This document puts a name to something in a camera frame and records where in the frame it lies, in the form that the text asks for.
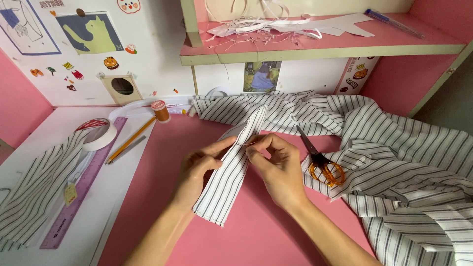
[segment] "yellow pencil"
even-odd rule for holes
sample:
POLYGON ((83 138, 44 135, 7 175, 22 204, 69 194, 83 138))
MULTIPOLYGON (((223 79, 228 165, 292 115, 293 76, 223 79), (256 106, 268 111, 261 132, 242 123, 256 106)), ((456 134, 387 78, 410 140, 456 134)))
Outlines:
POLYGON ((115 157, 117 157, 118 154, 120 154, 120 152, 122 152, 122 151, 126 148, 126 146, 130 145, 130 143, 131 143, 134 139, 136 139, 136 137, 138 137, 143 131, 145 131, 145 129, 146 129, 147 127, 149 127, 149 125, 150 125, 151 123, 153 123, 155 119, 156 119, 156 116, 153 116, 148 122, 146 122, 146 124, 144 124, 133 136, 131 136, 131 138, 129 138, 129 139, 125 142, 125 144, 123 144, 114 154, 112 154, 112 155, 108 158, 108 161, 107 161, 107 163, 105 163, 105 164, 108 164, 108 163, 110 163, 113 159, 115 159, 115 157))

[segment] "pink desk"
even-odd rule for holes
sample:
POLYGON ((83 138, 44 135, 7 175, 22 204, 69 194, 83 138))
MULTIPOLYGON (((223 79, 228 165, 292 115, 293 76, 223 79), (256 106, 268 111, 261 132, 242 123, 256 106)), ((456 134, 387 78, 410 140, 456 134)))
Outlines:
MULTIPOLYGON (((120 265, 163 209, 175 185, 181 158, 216 141, 231 126, 173 115, 156 124, 114 223, 99 266, 120 265)), ((307 155, 298 136, 278 134, 307 155)), ((337 151, 336 136, 309 137, 323 152, 337 151)), ((371 246, 359 218, 343 200, 306 188, 311 199, 332 221, 370 254, 371 246)), ((325 265, 298 225, 267 193, 253 167, 231 209, 225 228, 195 216, 179 239, 167 265, 325 265)))

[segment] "shelf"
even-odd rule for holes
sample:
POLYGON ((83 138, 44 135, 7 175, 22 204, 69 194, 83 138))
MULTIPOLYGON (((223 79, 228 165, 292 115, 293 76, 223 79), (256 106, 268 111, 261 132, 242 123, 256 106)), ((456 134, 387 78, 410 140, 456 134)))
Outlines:
MULTIPOLYGON (((189 66, 317 58, 458 54, 466 45, 408 13, 391 13, 388 16, 418 30, 425 35, 425 38, 419 39, 381 21, 371 20, 355 25, 373 33, 374 37, 362 37, 345 32, 341 36, 323 34, 322 39, 316 40, 303 35, 287 38, 288 35, 281 35, 280 32, 271 30, 271 34, 276 37, 266 45, 263 43, 268 36, 266 33, 249 33, 245 36, 233 34, 205 42, 212 37, 207 30, 219 26, 220 23, 200 22, 198 27, 203 47, 191 47, 189 40, 186 39, 181 49, 181 64, 189 66), (229 42, 229 38, 245 41, 250 37, 254 41, 229 42)), ((313 17, 313 20, 333 17, 338 16, 319 16, 313 17)))

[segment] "price tag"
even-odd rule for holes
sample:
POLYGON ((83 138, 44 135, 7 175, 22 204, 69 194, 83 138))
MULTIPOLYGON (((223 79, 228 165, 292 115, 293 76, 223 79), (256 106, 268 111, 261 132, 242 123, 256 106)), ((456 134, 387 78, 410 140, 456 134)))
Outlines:
POLYGON ((69 186, 66 187, 64 190, 64 201, 66 202, 66 206, 69 205, 77 198, 77 191, 76 191, 76 184, 71 183, 69 186))

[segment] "purple ruler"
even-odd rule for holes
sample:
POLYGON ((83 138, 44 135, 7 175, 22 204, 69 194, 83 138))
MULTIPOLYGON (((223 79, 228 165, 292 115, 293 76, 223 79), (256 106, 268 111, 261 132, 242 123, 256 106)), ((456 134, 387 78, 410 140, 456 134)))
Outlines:
POLYGON ((82 201, 92 186, 92 183, 95 180, 100 168, 104 164, 105 160, 107 159, 108 153, 112 149, 112 146, 115 143, 120 131, 122 131, 123 126, 125 125, 126 118, 125 117, 118 117, 115 120, 115 127, 117 128, 117 136, 114 140, 108 144, 107 146, 97 150, 95 152, 94 157, 92 158, 89 166, 87 169, 82 173, 79 181, 76 184, 76 191, 77 191, 77 198, 74 200, 69 207, 64 205, 62 207, 61 212, 57 216, 54 224, 49 229, 48 234, 43 240, 40 249, 57 249, 64 238, 64 235, 67 232, 70 224, 72 223, 72 219, 76 216, 77 211, 79 210, 82 201))

